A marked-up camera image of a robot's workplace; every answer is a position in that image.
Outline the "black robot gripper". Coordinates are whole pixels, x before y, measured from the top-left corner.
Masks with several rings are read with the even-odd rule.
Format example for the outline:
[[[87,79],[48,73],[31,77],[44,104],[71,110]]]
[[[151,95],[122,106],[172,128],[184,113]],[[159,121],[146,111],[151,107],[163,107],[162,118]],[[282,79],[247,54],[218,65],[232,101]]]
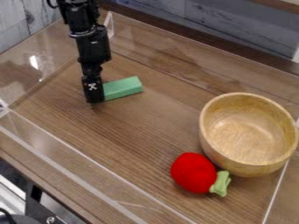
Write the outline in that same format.
[[[111,61],[108,30],[104,25],[92,25],[74,29],[74,38],[79,49],[79,63],[83,77],[82,85],[88,103],[106,100],[102,78],[102,65]]]

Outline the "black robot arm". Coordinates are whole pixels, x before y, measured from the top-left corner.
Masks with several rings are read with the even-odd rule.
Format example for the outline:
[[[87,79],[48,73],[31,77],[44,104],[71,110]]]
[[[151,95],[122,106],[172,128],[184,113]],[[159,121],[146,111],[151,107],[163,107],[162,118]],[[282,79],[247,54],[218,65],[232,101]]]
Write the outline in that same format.
[[[64,24],[70,27],[70,37],[75,39],[83,72],[82,86],[88,103],[106,100],[102,65],[111,61],[108,30],[99,24],[96,0],[47,0],[51,8],[59,9]]]

